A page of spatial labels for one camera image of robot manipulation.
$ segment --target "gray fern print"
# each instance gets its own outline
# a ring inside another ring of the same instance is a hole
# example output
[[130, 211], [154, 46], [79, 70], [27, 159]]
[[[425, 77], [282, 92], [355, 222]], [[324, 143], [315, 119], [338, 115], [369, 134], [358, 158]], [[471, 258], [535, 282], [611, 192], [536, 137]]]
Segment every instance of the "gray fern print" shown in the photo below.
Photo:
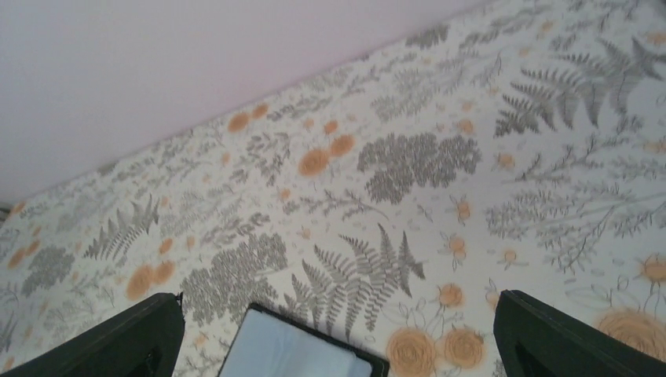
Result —
[[108, 219], [106, 230], [100, 229], [99, 237], [88, 247], [85, 258], [116, 260], [120, 255], [124, 257], [132, 243], [141, 235], [148, 234], [153, 224], [157, 224], [157, 207], [159, 203], [152, 202], [152, 196], [145, 207], [132, 202], [134, 210], [132, 217], [120, 210], [116, 211], [116, 222]]
[[276, 289], [267, 275], [287, 268], [287, 246], [278, 234], [251, 234], [236, 249], [217, 253], [210, 268], [194, 269], [181, 283], [183, 312], [202, 326], [225, 314], [240, 324], [247, 306], [272, 306]]
[[320, 328], [323, 321], [326, 332], [331, 334], [336, 320], [346, 308], [347, 340], [362, 312], [365, 327], [373, 331], [380, 309], [396, 291], [412, 296], [410, 275], [426, 279], [423, 263], [417, 262], [409, 249], [407, 234], [402, 232], [402, 241], [396, 251], [386, 230], [380, 224], [378, 227], [382, 237], [379, 249], [370, 247], [366, 241], [340, 236], [352, 249], [353, 258], [315, 246], [314, 254], [324, 270], [302, 261], [308, 283], [292, 274], [295, 297], [285, 294], [286, 305], [280, 310], [301, 321], [306, 321], [310, 312], [314, 328]]
[[418, 46], [420, 49], [429, 49], [437, 46], [440, 42], [446, 42], [446, 38], [448, 38], [448, 25], [442, 24], [407, 38], [404, 45], [407, 47]]
[[64, 248], [45, 247], [32, 259], [28, 270], [30, 275], [23, 282], [21, 294], [30, 296], [37, 288], [49, 289], [62, 283], [71, 271], [74, 255], [66, 254]]
[[628, 98], [644, 78], [663, 81], [655, 63], [666, 64], [666, 54], [656, 54], [633, 38], [632, 54], [625, 53], [606, 40], [598, 42], [606, 51], [605, 57], [569, 54], [558, 57], [575, 66], [573, 70], [532, 71], [521, 69], [530, 83], [512, 82], [511, 87], [523, 97], [502, 97], [510, 109], [499, 110], [495, 136], [529, 130], [540, 133], [540, 121], [555, 131], [556, 114], [567, 128], [574, 127], [574, 115], [580, 104], [585, 107], [590, 123], [598, 127], [598, 117], [604, 100], [620, 116], [628, 115]]
[[474, 139], [455, 136], [437, 141], [434, 134], [389, 134], [367, 143], [357, 169], [374, 176], [365, 189], [375, 202], [399, 204], [416, 183], [420, 187], [448, 187], [459, 171], [474, 174], [481, 151]]

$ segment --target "floral wallpaper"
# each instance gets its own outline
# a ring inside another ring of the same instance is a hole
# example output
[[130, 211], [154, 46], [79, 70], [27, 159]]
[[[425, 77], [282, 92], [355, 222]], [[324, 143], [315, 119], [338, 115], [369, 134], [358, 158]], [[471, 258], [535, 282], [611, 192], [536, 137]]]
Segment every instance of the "floral wallpaper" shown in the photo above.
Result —
[[499, 0], [19, 203], [0, 369], [159, 291], [184, 377], [253, 301], [396, 377], [505, 376], [504, 289], [666, 361], [659, 6]]

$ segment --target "tablet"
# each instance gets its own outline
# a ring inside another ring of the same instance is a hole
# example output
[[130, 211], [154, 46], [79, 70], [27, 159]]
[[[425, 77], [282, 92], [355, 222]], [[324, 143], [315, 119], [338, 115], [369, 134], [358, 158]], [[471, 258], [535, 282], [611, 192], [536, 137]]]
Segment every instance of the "tablet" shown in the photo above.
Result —
[[251, 304], [219, 377], [384, 377], [388, 362]]

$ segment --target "white ceiling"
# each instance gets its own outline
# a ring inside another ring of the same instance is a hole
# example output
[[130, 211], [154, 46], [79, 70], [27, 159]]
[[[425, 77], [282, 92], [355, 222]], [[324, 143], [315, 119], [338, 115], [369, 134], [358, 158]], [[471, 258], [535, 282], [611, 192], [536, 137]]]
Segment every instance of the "white ceiling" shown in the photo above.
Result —
[[0, 201], [484, 2], [2, 0]]

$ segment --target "orange flower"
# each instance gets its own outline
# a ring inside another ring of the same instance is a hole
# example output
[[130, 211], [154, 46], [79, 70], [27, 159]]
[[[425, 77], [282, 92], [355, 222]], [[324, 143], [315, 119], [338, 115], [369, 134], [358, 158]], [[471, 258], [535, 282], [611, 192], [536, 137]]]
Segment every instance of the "orange flower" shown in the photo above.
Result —
[[328, 152], [323, 149], [313, 149], [306, 153], [298, 164], [298, 172], [303, 177], [315, 177], [328, 166]]
[[497, 309], [497, 303], [500, 302], [500, 294], [496, 291], [490, 291], [485, 294], [485, 301], [490, 305], [494, 312]]
[[229, 152], [225, 152], [222, 155], [222, 166], [227, 166], [229, 164], [229, 161], [231, 161], [231, 154]]
[[340, 157], [351, 151], [355, 140], [352, 135], [342, 135], [336, 137], [331, 143], [331, 156]]
[[469, 119], [463, 119], [457, 124], [458, 130], [466, 135], [474, 134], [474, 123]]
[[11, 218], [14, 214], [18, 214], [18, 213], [21, 212], [24, 208], [25, 208], [25, 202], [20, 202], [20, 203], [18, 203], [18, 204], [17, 204], [16, 206], [14, 206], [14, 208], [12, 208], [12, 210], [9, 212], [9, 215], [7, 216], [7, 218]]
[[164, 240], [162, 242], [161, 245], [159, 245], [159, 253], [161, 255], [165, 255], [166, 253], [169, 252], [169, 250], [171, 250], [171, 245], [173, 245], [173, 244], [174, 244], [174, 241], [171, 238], [167, 238], [166, 240]]
[[483, 360], [483, 338], [469, 328], [454, 328], [435, 344], [437, 355], [462, 369], [476, 367]]
[[311, 129], [314, 127], [314, 120], [312, 118], [308, 118], [303, 122], [303, 126], [306, 128], [306, 130]]
[[430, 377], [435, 371], [436, 355], [433, 339], [416, 328], [399, 329], [386, 346], [391, 370], [398, 377]]
[[291, 196], [291, 190], [289, 188], [284, 188], [282, 191], [280, 191], [280, 200], [289, 200], [289, 196]]
[[655, 285], [661, 287], [661, 283], [666, 283], [666, 258], [663, 256], [650, 255], [643, 262], [641, 270], [641, 275], [652, 283], [651, 291]]
[[194, 238], [194, 236], [188, 236], [188, 238], [187, 238], [188, 250], [191, 250], [194, 247], [195, 242], [196, 242], [196, 238]]
[[239, 132], [245, 129], [250, 122], [250, 116], [246, 112], [239, 112], [229, 121], [227, 128], [229, 132]]
[[504, 251], [504, 261], [505, 262], [514, 262], [518, 256], [516, 255], [516, 251], [513, 249], [506, 249]]
[[335, 131], [338, 130], [338, 121], [337, 120], [332, 120], [324, 125], [324, 133], [326, 135], [333, 134]]
[[439, 303], [448, 308], [455, 308], [463, 304], [463, 290], [454, 283], [439, 288]]
[[130, 282], [127, 283], [127, 298], [130, 301], [136, 301], [143, 297], [148, 292], [148, 289], [150, 289], [152, 276], [153, 271], [150, 265], [142, 265], [134, 270]]
[[155, 272], [152, 274], [152, 282], [155, 284], [164, 284], [174, 275], [176, 269], [175, 263], [172, 261], [166, 261], [161, 263], [155, 269]]
[[666, 31], [653, 31], [647, 33], [646, 39], [655, 46], [661, 46], [666, 43]]
[[30, 246], [27, 248], [27, 251], [25, 252], [25, 254], [27, 256], [33, 255], [37, 251], [38, 248], [39, 248], [39, 240], [33, 241], [30, 244]]
[[516, 161], [510, 153], [498, 153], [496, 165], [501, 169], [510, 170], [516, 166]]
[[9, 263], [7, 264], [8, 269], [13, 269], [14, 267], [18, 266], [21, 261], [23, 261], [23, 258], [25, 258], [25, 249], [21, 248], [12, 255], [11, 259], [9, 260]]
[[7, 372], [9, 369], [12, 368], [12, 365], [14, 365], [14, 356], [10, 356], [7, 358], [5, 361], [5, 366], [2, 367], [3, 372]]
[[254, 108], [254, 110], [252, 110], [252, 118], [259, 119], [266, 115], [267, 112], [269, 112], [268, 104], [259, 104], [256, 108]]
[[638, 351], [666, 361], [666, 324], [634, 311], [607, 314], [597, 329]]

